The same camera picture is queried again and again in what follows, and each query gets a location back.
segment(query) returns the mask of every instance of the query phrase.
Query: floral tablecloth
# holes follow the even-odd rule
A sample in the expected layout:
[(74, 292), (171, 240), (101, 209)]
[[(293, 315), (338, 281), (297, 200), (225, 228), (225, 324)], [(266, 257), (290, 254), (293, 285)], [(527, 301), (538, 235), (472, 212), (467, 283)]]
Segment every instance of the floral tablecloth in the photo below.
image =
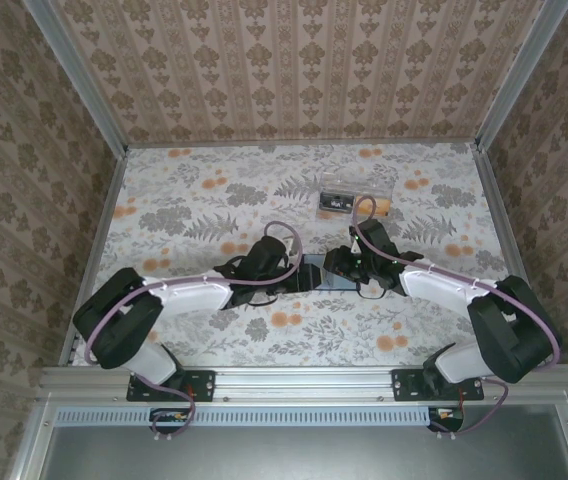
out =
[[(470, 276), (507, 274), (467, 144), (140, 149), (128, 153), (96, 289), (127, 266), (202, 273), (245, 253), (271, 220), (293, 225), (306, 253), (348, 244), (347, 219), (316, 216), (321, 173), (340, 169), (394, 185), (381, 221), (400, 251)], [(309, 292), (164, 318), (149, 337), (191, 366), (365, 366), (420, 364), (471, 335), (468, 320), (426, 300)]]

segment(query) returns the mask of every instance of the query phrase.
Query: purple cable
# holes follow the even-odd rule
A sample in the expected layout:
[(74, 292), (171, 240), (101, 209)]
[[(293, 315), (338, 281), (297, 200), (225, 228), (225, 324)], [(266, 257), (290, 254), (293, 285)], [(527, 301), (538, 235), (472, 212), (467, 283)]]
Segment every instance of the purple cable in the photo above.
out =
[(401, 263), (402, 265), (419, 268), (421, 270), (425, 270), (425, 271), (429, 271), (429, 272), (439, 273), (440, 275), (444, 275), (445, 277), (452, 278), (453, 280), (457, 280), (459, 282), (464, 282), (464, 283), (467, 283), (468, 285), (473, 285), (474, 287), (481, 288), (482, 290), (486, 290), (487, 292), (490, 292), (494, 295), (497, 295), (498, 297), (500, 297), (502, 300), (506, 301), (507, 303), (510, 303), (515, 308), (517, 308), (518, 310), (522, 311), (523, 313), (525, 313), (526, 315), (531, 317), (531, 320), (533, 320), (537, 324), (537, 326), (542, 329), (544, 334), (547, 336), (548, 341), (551, 343), (551, 347), (553, 349), (553, 358), (551, 359), (550, 362), (548, 362), (547, 364), (545, 364), (541, 367), (537, 367), (535, 370), (538, 370), (538, 371), (539, 370), (546, 370), (548, 368), (551, 368), (551, 367), (557, 365), (557, 362), (559, 362), (559, 360), (560, 360), (560, 346), (557, 343), (557, 339), (555, 338), (555, 335), (553, 335), (553, 332), (551, 331), (551, 329), (548, 328), (546, 323), (544, 323), (544, 321), (533, 310), (528, 308), (526, 305), (524, 305), (520, 301), (518, 301), (515, 298), (511, 297), (510, 295), (507, 295), (506, 293), (498, 290), (497, 288), (493, 287), (492, 285), (488, 285), (486, 283), (478, 282), (476, 279), (468, 278), (468, 277), (461, 275), (459, 273), (453, 273), (453, 272), (449, 272), (447, 270), (444, 270), (444, 269), (436, 267), (436, 266), (425, 265), (423, 263), (411, 262), (409, 260), (404, 260), (403, 258), (394, 257), (392, 255), (389, 255), (388, 253), (383, 252), (379, 248), (376, 248), (373, 244), (371, 244), (368, 240), (366, 240), (366, 238), (364, 238), (364, 236), (362, 235), (362, 232), (360, 231), (360, 227), (357, 223), (357, 210), (358, 210), (360, 204), (364, 200), (370, 200), (371, 203), (373, 204), (372, 208), (371, 208), (371, 213), (368, 217), (369, 219), (372, 218), (373, 215), (375, 214), (375, 208), (377, 206), (376, 203), (375, 203), (375, 199), (372, 196), (362, 195), (362, 197), (360, 197), (360, 199), (355, 203), (355, 205), (353, 207), (353, 217), (352, 217), (353, 218), (353, 227), (355, 228), (357, 235), (362, 240), (364, 245), (366, 245), (368, 248), (370, 248), (373, 252), (377, 253), (381, 257), (384, 257), (384, 258), (391, 260), (393, 262), (398, 262), (398, 263)]
[(504, 382), (502, 382), (501, 380), (492, 380), (490, 378), (485, 378), (483, 379), (486, 383), (492, 383), (494, 385), (499, 385), (500, 387), (502, 387), (504, 389), (504, 392), (502, 393), (502, 396), (500, 397), (500, 399), (497, 401), (497, 403), (495, 405), (493, 405), (493, 408), (491, 408), (490, 412), (488, 412), (486, 415), (484, 415), (476, 424), (468, 427), (465, 430), (462, 430), (461, 432), (451, 432), (448, 428), (446, 428), (445, 426), (434, 422), (431, 420), (431, 425), (435, 425), (437, 428), (439, 428), (442, 432), (446, 432), (446, 433), (454, 433), (455, 435), (464, 435), (465, 433), (471, 433), (473, 430), (478, 429), (479, 427), (481, 427), (482, 425), (484, 425), (486, 422), (488, 422), (488, 420), (495, 415), (495, 412), (497, 412), (499, 410), (499, 408), (502, 406), (502, 404), (506, 401), (506, 397), (508, 397), (508, 385)]
[[(153, 388), (154, 390), (157, 390), (157, 391), (160, 391), (160, 392), (172, 393), (173, 395), (177, 395), (178, 397), (183, 398), (184, 400), (186, 400), (189, 403), (190, 409), (189, 409), (188, 418), (186, 419), (184, 424), (172, 435), (177, 436), (177, 435), (181, 435), (182, 433), (184, 433), (184, 431), (189, 427), (189, 425), (191, 424), (191, 422), (195, 418), (196, 408), (195, 408), (195, 401), (193, 400), (193, 397), (185, 394), (184, 392), (180, 392), (179, 390), (176, 390), (175, 388), (163, 387), (161, 385), (153, 383), (148, 378), (143, 377), (141, 375), (137, 375), (137, 378), (139, 378), (140, 382), (142, 382), (143, 384), (145, 384), (148, 387)], [(151, 424), (151, 430), (153, 431), (154, 434), (159, 435), (159, 433), (160, 433), (160, 432), (157, 431), (157, 421), (161, 417), (165, 417), (165, 416), (168, 416), (170, 414), (171, 414), (171, 412), (160, 412), (153, 417), (153, 423)]]

